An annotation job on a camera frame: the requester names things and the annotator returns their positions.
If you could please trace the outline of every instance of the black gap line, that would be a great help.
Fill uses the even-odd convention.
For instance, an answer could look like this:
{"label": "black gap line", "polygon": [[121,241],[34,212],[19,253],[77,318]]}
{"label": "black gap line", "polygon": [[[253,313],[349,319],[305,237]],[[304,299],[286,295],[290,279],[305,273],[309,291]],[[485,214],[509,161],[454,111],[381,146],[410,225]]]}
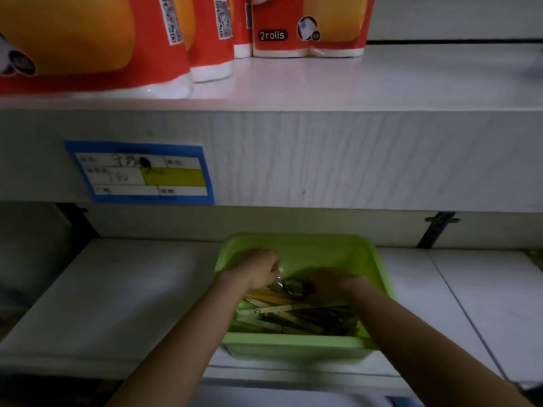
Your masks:
{"label": "black gap line", "polygon": [[494,362],[494,364],[496,365],[496,367],[498,367],[499,373],[500,373],[500,374],[502,375],[502,377],[504,377],[507,381],[511,382],[511,380],[509,379],[509,377],[507,377],[506,372],[503,370],[502,366],[499,365],[498,360],[497,360],[496,357],[494,356],[494,353],[492,353],[492,351],[490,351],[490,347],[488,346],[488,344],[486,344],[486,341],[484,340],[483,336],[481,335],[481,333],[479,332],[479,330],[477,329],[477,327],[475,327],[475,324],[474,324],[473,321],[471,320],[470,316],[467,314],[466,309],[464,308],[464,306],[462,306],[460,300],[458,300],[458,297],[456,296],[456,294],[455,294],[454,291],[452,290],[451,286],[449,285],[449,283],[447,282],[447,280],[445,279],[445,277],[443,276],[443,274],[442,274],[441,271],[439,270],[439,267],[438,267],[438,265],[436,264],[436,262],[434,261],[432,255],[430,254],[430,252],[428,252],[427,254],[428,254],[428,257],[430,258],[430,260],[432,261],[432,264],[434,265],[434,267],[435,267],[436,270],[438,271],[439,275],[441,276],[441,278],[443,279],[443,281],[444,281],[445,284],[447,285],[447,288],[449,288],[449,291],[451,292],[452,296],[454,297],[454,299],[456,300],[456,302],[458,303],[458,305],[459,305],[460,308],[462,309],[462,312],[463,312],[464,315],[466,316],[467,320],[470,322],[471,328],[474,329],[475,333],[476,333],[477,336],[479,337],[479,340],[483,343],[484,348],[486,349],[486,352],[490,355],[490,358],[492,358],[492,361]]}
{"label": "black gap line", "polygon": [[543,38],[464,38],[461,40],[368,40],[372,46],[410,45],[410,44],[540,44]]}

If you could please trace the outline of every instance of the lower shelf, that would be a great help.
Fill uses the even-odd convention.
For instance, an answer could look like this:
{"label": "lower shelf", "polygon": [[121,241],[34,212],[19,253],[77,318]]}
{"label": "lower shelf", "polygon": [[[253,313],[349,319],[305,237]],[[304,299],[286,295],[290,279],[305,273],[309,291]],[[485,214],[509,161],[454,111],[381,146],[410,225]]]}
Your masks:
{"label": "lower shelf", "polygon": [[[126,378],[211,283],[220,246],[146,240],[91,242],[0,343],[0,369]],[[513,381],[543,382],[543,349],[538,347],[543,315],[537,314],[543,306],[542,299],[534,295],[536,289],[541,291],[543,274],[522,253],[401,248],[379,248],[378,252],[402,305],[494,372]],[[508,261],[503,261],[500,254],[505,254]],[[480,270],[471,262],[478,266],[502,263],[497,269],[500,278],[492,278],[490,269]],[[442,265],[446,265],[445,271],[441,271]],[[479,284],[473,284],[470,277],[476,277],[479,271],[485,276],[475,278]],[[515,297],[497,290],[501,303],[492,313],[490,324],[479,311],[496,303],[492,292],[496,283],[500,285],[507,277],[516,277],[515,289],[521,288],[523,278],[531,284],[526,291],[533,296],[534,307],[528,309],[529,320],[515,324],[516,330],[507,328],[508,311],[522,320],[522,306],[515,303]],[[509,354],[502,354],[505,348],[492,340],[492,326],[503,330],[500,343],[510,340],[506,351]],[[527,362],[532,367],[525,375],[518,374]],[[388,395],[411,394],[380,352],[356,364],[319,363],[308,367],[239,361],[220,348],[204,379],[213,384],[341,387],[350,391],[371,388]]]}

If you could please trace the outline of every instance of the upper shelf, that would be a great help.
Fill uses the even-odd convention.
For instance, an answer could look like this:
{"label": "upper shelf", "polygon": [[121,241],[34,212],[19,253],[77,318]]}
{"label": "upper shelf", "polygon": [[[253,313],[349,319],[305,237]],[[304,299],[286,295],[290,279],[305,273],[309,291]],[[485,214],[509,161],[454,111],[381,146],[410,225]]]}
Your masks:
{"label": "upper shelf", "polygon": [[518,111],[543,109],[543,44],[368,46],[358,59],[245,59],[189,99],[11,97],[0,109]]}

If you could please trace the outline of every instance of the green basket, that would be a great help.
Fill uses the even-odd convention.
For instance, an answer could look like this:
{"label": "green basket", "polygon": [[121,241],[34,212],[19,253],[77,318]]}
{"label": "green basket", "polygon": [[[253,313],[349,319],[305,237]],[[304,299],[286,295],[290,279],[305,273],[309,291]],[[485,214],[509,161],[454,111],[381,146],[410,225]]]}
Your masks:
{"label": "green basket", "polygon": [[[318,267],[335,267],[366,276],[388,296],[395,298],[375,247],[355,235],[240,233],[227,239],[217,259],[215,273],[229,269],[240,254],[252,248],[269,248],[281,257],[281,278]],[[377,346],[358,322],[358,337],[234,333],[223,344],[238,359],[360,360]]]}

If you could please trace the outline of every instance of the toilet paper package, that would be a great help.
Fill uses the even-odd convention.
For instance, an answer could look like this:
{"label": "toilet paper package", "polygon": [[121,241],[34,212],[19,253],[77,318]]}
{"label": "toilet paper package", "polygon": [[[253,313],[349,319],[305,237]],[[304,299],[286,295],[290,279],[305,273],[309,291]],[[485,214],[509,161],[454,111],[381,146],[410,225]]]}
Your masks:
{"label": "toilet paper package", "polygon": [[304,0],[251,0],[253,4],[253,55],[305,57],[315,30],[303,17]]}
{"label": "toilet paper package", "polygon": [[362,55],[375,0],[252,0],[255,57]]}
{"label": "toilet paper package", "polygon": [[224,79],[234,72],[229,0],[175,0],[192,78]]}
{"label": "toilet paper package", "polygon": [[234,56],[237,59],[250,57],[253,51],[251,0],[230,0],[230,15],[234,27]]}
{"label": "toilet paper package", "polygon": [[318,35],[309,55],[314,57],[358,57],[368,39],[375,0],[305,0],[303,13],[313,17]]}
{"label": "toilet paper package", "polygon": [[0,0],[0,95],[185,98],[173,0]]}

